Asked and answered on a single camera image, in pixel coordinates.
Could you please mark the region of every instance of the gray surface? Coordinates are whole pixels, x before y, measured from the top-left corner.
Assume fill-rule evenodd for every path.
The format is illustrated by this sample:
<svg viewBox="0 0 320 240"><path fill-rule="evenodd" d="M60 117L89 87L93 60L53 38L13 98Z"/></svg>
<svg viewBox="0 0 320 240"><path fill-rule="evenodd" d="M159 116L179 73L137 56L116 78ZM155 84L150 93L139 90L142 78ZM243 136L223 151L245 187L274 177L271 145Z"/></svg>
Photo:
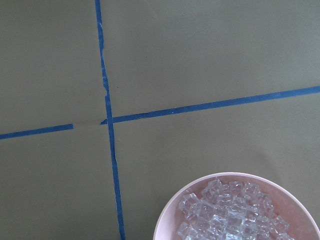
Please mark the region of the gray surface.
<svg viewBox="0 0 320 240"><path fill-rule="evenodd" d="M318 0L102 1L114 116L318 85Z"/></svg>
<svg viewBox="0 0 320 240"><path fill-rule="evenodd" d="M0 140L0 239L115 240L105 126Z"/></svg>
<svg viewBox="0 0 320 240"><path fill-rule="evenodd" d="M116 123L127 239L152 239L169 199L219 172L279 184L320 224L319 101L315 94Z"/></svg>
<svg viewBox="0 0 320 240"><path fill-rule="evenodd" d="M0 134L106 116L95 4L0 1Z"/></svg>

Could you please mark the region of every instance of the bowl rim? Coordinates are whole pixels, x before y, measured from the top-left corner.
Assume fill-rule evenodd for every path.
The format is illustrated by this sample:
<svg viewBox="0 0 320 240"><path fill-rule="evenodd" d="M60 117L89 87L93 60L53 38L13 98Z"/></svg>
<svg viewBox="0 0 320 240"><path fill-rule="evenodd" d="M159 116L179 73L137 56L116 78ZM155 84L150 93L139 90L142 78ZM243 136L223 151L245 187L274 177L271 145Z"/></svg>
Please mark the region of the bowl rim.
<svg viewBox="0 0 320 240"><path fill-rule="evenodd" d="M187 185L185 185L183 188L181 188L175 195L173 195L173 197L170 198L170 200L167 202L167 204L164 206L157 222L155 225L155 229L154 229L154 233L153 233L153 240L156 240L156 234L157 234L157 229L158 226L160 224L161 219L163 218L165 212L167 211L167 209L169 208L170 204L173 202L174 199L176 199L183 191L185 191L186 189L190 188L191 186L193 186L194 184L197 184L203 180L206 179L210 179L210 178L214 178L214 177L221 177L221 176L230 176L230 175L234 175L234 176L242 176L242 177L249 177L249 178L254 178L254 179L258 179L261 180L263 182L266 182L272 186L274 186L275 188L281 190L282 192L284 192L285 194L287 194L291 199L293 199L299 206L300 208L302 208L302 210L305 212L305 214L308 216L308 218L310 219L310 221L312 222L314 229L320 239L320 230L315 222L315 220L313 219L313 217L311 216L311 214L308 212L308 210L306 209L305 206L303 206L303 204L295 197L293 196L290 192L288 192L286 189L284 189L282 186L279 186L278 184L274 183L273 181L270 181L268 179L265 179L263 177L257 176L257 175L253 175L253 174L249 174L249 173L244 173L244 172L232 172L232 171L228 171L228 172L217 172L217 173L213 173L213 174L209 174L203 177L200 177L190 183L188 183Z"/></svg>

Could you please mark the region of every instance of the blue line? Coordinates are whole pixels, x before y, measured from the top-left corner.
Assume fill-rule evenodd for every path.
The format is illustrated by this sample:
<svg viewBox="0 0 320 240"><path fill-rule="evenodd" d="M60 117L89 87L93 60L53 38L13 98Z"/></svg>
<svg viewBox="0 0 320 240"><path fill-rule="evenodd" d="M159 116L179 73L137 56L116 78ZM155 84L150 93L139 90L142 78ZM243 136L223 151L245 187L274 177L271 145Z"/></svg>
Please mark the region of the blue line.
<svg viewBox="0 0 320 240"><path fill-rule="evenodd" d="M280 92L267 93L267 94L255 95L255 96L240 97L235 99L208 102L208 103L202 103L202 104L196 104L196 105L190 105L190 106L182 106L182 107L176 107L176 108L170 108L170 109L164 109L164 110L158 110L158 111L151 111L147 113L116 116L112 119L112 122L120 123L120 122L126 122L126 121L133 121L137 119L155 118L155 117L166 116L166 115L182 114L182 113L201 111L201 110L207 110L207 109L217 109L217 108L223 108L223 107L234 106L234 105L264 102L264 101L269 101L274 99L284 99L284 98L290 98L290 97L296 97L296 96L302 96L302 95L308 95L308 94L317 94L317 93L320 93L320 86L300 88L300 89L289 90L289 91L280 91Z"/></svg>
<svg viewBox="0 0 320 240"><path fill-rule="evenodd" d="M46 133L71 130L71 129L74 129L73 124L50 126L50 127L38 128L38 129L27 130L27 131L16 131L16 132L11 132L6 134L0 134L0 140L29 136L29 135L46 134Z"/></svg>
<svg viewBox="0 0 320 240"><path fill-rule="evenodd" d="M98 28L98 37L99 37L99 49L100 49L100 60L101 60L101 71L102 71L102 82L106 91L105 95L105 109L106 115L108 119L108 130L109 130L109 140L110 140L110 152L111 152L111 162L112 162L112 173L113 173L113 183L114 183L114 193L115 193L115 205L118 217L118 226L121 240L125 240L125 226L124 226L124 218L122 212L122 204L121 204L121 193L120 193L120 183L119 183L119 173L118 173L118 164L116 159L116 151L115 151L115 132L114 132L114 124L112 117L112 109L111 109L111 101L110 101L110 91L109 91L109 83L107 77L107 71L105 67L104 60L104 33L102 27L102 17L101 17L101 6L100 0L95 0L95 12L96 12L96 24Z"/></svg>

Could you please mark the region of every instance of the round container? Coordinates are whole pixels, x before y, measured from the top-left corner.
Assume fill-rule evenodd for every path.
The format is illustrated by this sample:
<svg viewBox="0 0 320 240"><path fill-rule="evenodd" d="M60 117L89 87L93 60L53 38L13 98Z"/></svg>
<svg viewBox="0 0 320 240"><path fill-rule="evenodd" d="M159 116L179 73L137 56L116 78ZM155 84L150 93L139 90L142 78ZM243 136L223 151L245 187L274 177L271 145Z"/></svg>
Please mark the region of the round container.
<svg viewBox="0 0 320 240"><path fill-rule="evenodd" d="M153 240L181 240L177 235L180 224L185 221L178 204L183 195L200 192L218 177L223 184L242 181L258 184L261 191L270 195L274 212L289 224L288 234L295 240L320 240L320 231L307 209L287 190L259 176L240 172L221 172L201 177L178 191L164 207L155 226Z"/></svg>

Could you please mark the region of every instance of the bowl of ice cubes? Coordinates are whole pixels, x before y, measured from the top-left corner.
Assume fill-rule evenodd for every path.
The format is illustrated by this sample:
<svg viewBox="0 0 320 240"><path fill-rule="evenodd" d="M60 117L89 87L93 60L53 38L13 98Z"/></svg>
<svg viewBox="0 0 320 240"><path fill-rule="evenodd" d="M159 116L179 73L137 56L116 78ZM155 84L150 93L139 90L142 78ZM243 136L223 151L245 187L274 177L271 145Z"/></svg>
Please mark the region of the bowl of ice cubes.
<svg viewBox="0 0 320 240"><path fill-rule="evenodd" d="M153 240L320 240L307 209L259 176L222 172L201 177L164 207Z"/></svg>

